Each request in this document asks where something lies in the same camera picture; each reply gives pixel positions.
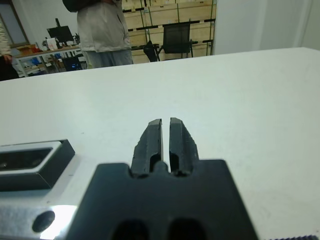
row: computer monitor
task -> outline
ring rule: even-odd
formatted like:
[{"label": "computer monitor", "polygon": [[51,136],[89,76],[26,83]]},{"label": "computer monitor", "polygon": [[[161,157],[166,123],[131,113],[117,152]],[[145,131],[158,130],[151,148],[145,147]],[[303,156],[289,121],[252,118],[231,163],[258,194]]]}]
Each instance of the computer monitor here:
[{"label": "computer monitor", "polygon": [[68,26],[48,28],[47,31],[51,38],[57,38],[60,43],[74,40]]}]

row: white wall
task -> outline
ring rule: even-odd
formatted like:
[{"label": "white wall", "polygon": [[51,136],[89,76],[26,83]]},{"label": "white wall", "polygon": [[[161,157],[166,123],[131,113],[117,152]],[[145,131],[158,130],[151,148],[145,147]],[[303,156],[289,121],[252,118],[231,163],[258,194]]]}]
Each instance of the white wall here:
[{"label": "white wall", "polygon": [[311,0],[218,0],[214,54],[300,47],[310,6]]},{"label": "white wall", "polygon": [[320,50],[320,0],[313,0],[302,46]]},{"label": "white wall", "polygon": [[69,26],[74,35],[78,32],[77,14],[69,12],[62,0],[13,0],[14,7],[31,44],[41,46],[47,29],[56,27],[58,18],[61,26]]},{"label": "white wall", "polygon": [[214,54],[253,50],[258,0],[217,0]]}]

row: white jacket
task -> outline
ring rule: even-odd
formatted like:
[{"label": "white jacket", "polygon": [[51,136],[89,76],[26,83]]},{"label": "white jacket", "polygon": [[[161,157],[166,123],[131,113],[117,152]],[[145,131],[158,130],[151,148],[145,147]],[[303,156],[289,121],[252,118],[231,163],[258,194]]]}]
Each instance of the white jacket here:
[{"label": "white jacket", "polygon": [[110,52],[130,49],[130,39],[120,0],[98,2],[77,13],[83,51]]},{"label": "white jacket", "polygon": [[10,46],[4,28],[0,23],[0,56],[11,55]]}]

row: metal plate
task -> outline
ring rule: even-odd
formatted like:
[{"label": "metal plate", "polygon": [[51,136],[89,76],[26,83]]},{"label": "metal plate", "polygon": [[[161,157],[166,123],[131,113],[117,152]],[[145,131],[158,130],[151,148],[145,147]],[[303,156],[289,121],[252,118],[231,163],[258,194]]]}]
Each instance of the metal plate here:
[{"label": "metal plate", "polygon": [[77,207],[73,205],[51,207],[0,206],[0,239],[64,239],[76,210]]}]

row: white tabletop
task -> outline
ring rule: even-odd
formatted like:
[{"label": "white tabletop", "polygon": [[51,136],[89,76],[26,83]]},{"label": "white tabletop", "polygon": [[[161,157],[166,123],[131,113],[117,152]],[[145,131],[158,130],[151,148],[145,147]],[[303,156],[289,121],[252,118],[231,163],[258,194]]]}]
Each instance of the white tabletop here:
[{"label": "white tabletop", "polygon": [[[77,205],[99,163],[131,163],[149,121],[183,120],[225,159],[261,239],[320,237],[320,52],[292,48],[56,73],[0,83],[0,145],[68,139],[51,190],[0,204]],[[169,153],[165,151],[165,161]]]}]

